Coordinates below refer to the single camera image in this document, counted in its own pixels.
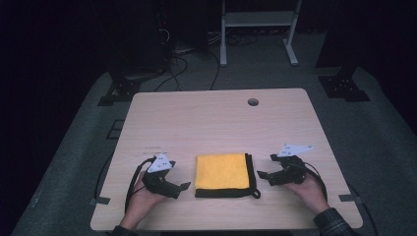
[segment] table top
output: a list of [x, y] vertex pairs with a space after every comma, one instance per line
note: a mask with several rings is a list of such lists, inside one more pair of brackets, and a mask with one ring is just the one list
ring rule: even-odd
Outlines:
[[[250, 105], [248, 100], [258, 105]], [[307, 93], [301, 88], [138, 93], [133, 98], [90, 226], [112, 230], [124, 214], [126, 192], [136, 167], [167, 152], [176, 161], [166, 180], [192, 182], [177, 200], [157, 205], [138, 230], [273, 230], [315, 228], [314, 215], [290, 191], [260, 179], [260, 199], [196, 199], [196, 158], [200, 154], [246, 152], [255, 172], [279, 170], [270, 160], [284, 144], [312, 145], [299, 154], [315, 166], [328, 188], [328, 202], [353, 228], [362, 226]]]

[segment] hand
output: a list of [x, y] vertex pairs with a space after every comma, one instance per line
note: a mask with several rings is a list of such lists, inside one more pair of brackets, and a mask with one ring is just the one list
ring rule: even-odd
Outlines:
[[309, 173], [306, 173], [306, 178], [302, 184], [291, 183], [282, 185], [282, 187], [291, 190], [300, 197], [306, 207], [314, 214], [319, 214], [330, 208], [325, 196], [323, 196], [322, 187]]
[[141, 172], [139, 175], [138, 182], [135, 184], [134, 188], [134, 193], [136, 193], [132, 195], [125, 216], [120, 222], [120, 226], [129, 230], [135, 230], [138, 227], [139, 222], [148, 215], [156, 204], [167, 199], [162, 195], [153, 194], [145, 188], [145, 185], [142, 182], [144, 175], [145, 172]]

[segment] yellow cloth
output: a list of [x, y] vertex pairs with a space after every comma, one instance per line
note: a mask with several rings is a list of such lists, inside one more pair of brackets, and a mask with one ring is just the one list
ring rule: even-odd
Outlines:
[[197, 156], [196, 189], [247, 189], [248, 168], [245, 153]]

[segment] table hole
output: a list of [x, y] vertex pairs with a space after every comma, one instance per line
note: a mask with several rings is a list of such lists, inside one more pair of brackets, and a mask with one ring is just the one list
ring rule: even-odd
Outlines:
[[260, 102], [256, 98], [250, 98], [248, 104], [251, 106], [257, 106]]

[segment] white shelf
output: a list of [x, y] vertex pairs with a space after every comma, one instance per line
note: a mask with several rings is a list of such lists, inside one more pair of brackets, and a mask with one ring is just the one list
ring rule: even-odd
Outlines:
[[294, 12], [241, 12], [226, 13], [226, 27], [291, 26]]

